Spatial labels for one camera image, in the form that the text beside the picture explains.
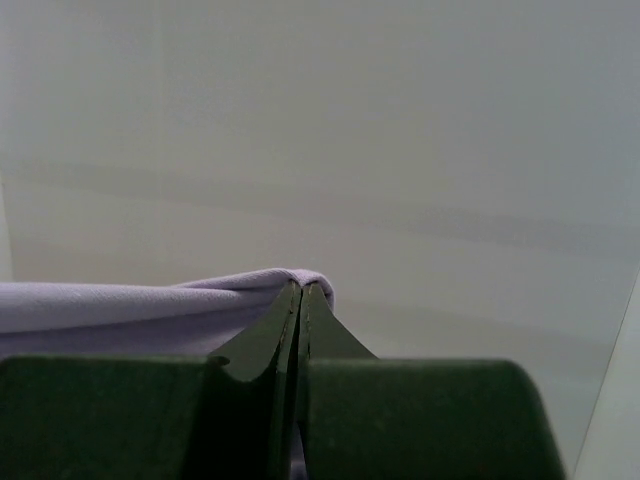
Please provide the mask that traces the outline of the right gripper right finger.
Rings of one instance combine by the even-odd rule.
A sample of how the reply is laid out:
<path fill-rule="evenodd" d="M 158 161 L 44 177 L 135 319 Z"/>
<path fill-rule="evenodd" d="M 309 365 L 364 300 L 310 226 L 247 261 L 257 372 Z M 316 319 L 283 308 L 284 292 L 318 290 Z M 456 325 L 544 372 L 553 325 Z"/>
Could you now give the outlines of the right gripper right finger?
<path fill-rule="evenodd" d="M 505 359 L 381 359 L 303 291 L 299 422 L 312 479 L 561 479 L 541 396 Z"/>

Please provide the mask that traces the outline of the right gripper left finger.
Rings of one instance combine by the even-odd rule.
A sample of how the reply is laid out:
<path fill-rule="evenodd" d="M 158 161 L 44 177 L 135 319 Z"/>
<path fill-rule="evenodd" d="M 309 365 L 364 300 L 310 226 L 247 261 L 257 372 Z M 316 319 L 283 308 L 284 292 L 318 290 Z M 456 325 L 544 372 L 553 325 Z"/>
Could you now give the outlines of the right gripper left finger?
<path fill-rule="evenodd" d="M 206 356 L 1 364 L 5 479 L 284 479 L 300 289 Z"/>

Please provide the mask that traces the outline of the purple t-shirt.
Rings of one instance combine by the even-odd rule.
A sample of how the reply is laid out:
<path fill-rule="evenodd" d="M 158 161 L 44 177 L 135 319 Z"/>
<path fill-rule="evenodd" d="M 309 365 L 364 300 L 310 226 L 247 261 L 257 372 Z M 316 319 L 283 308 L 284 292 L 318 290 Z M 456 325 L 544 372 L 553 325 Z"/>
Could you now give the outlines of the purple t-shirt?
<path fill-rule="evenodd" d="M 255 323 L 291 282 L 334 300 L 323 275 L 278 268 L 162 287 L 2 283 L 1 355 L 203 355 Z"/>

